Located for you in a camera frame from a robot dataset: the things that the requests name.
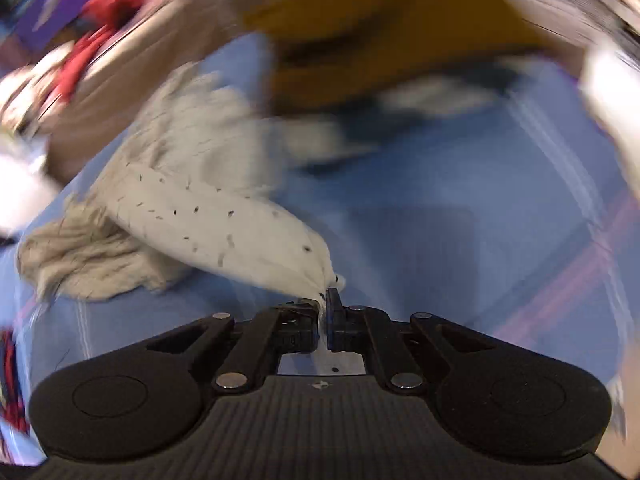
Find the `cream dotted small garment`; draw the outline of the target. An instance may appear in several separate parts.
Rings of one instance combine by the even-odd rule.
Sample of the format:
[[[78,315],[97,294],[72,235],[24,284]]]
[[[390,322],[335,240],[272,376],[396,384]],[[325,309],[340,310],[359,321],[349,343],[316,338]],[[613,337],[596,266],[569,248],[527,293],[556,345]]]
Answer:
[[[271,200],[283,169],[272,128],[242,93],[183,65],[88,191],[21,241],[17,271],[39,298],[163,290],[200,269],[320,299],[342,280],[324,239]]]

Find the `brown massage bed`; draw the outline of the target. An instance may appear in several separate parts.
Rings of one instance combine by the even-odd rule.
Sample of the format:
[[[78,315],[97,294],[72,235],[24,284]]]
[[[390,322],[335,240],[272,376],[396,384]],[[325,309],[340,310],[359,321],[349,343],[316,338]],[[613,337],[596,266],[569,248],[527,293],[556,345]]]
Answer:
[[[245,15],[266,1],[146,0],[99,50],[70,100],[58,98],[44,112],[50,174],[60,182],[72,180],[132,123],[173,70],[251,32]],[[546,40],[544,51],[578,75],[588,39],[585,15],[565,0],[509,1]]]

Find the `mustard and navy garment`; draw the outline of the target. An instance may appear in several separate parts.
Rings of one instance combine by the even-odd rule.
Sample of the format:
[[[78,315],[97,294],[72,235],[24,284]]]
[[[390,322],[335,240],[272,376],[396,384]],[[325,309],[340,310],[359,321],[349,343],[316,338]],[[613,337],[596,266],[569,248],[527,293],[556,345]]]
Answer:
[[[244,23],[269,44],[268,102],[301,165],[481,106],[500,87],[493,68],[547,47],[509,0],[267,0]]]

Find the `blue plaid blanket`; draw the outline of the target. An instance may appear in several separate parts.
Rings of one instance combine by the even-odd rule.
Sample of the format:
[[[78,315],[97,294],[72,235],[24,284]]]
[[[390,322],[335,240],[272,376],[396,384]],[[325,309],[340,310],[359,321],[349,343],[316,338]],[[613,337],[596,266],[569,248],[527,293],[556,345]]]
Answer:
[[[381,151],[296,171],[282,204],[325,238],[345,307],[406,322],[428,312],[488,336],[434,391],[388,391],[299,353],[247,392],[184,380],[138,342],[217,310],[249,321],[273,294],[195,273],[163,295],[26,302],[13,252],[1,314],[14,318],[23,396],[40,422],[117,389],[160,428],[139,455],[76,460],[40,431],[3,425],[6,479],[609,479],[594,454],[604,383],[639,309],[639,213],[612,145],[559,70],[536,63],[497,102],[403,126]]]

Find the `red padded jacket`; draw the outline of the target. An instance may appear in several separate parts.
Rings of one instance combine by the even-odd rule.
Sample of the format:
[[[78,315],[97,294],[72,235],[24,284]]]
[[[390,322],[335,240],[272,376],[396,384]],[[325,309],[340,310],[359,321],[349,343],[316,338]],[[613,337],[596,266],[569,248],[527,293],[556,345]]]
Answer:
[[[142,8],[144,0],[89,0],[81,16],[96,26],[75,42],[55,79],[54,94],[63,102],[73,96],[81,77],[99,50],[125,27]]]

